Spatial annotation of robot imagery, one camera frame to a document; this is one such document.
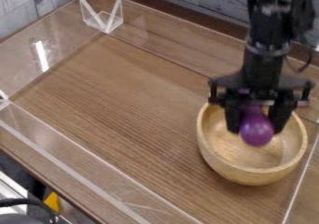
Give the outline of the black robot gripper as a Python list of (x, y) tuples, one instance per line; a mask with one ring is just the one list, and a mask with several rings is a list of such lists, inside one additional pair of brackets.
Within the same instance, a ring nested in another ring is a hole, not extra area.
[(210, 79), (209, 102), (225, 107), (231, 133), (239, 133), (241, 104), (271, 105), (269, 118), (274, 133), (282, 133), (293, 110), (310, 103), (314, 82), (283, 74), (290, 50), (290, 43), (279, 46), (249, 43), (239, 71)]

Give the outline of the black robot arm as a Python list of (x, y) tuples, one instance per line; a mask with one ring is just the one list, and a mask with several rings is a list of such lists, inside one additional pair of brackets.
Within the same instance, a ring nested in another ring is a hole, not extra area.
[(210, 79), (209, 103), (225, 108), (227, 129), (239, 132), (243, 105), (266, 105), (274, 131), (281, 133), (294, 109), (310, 103), (315, 83), (283, 73), (291, 43), (306, 42), (313, 28), (313, 0), (247, 0), (250, 30), (238, 72)]

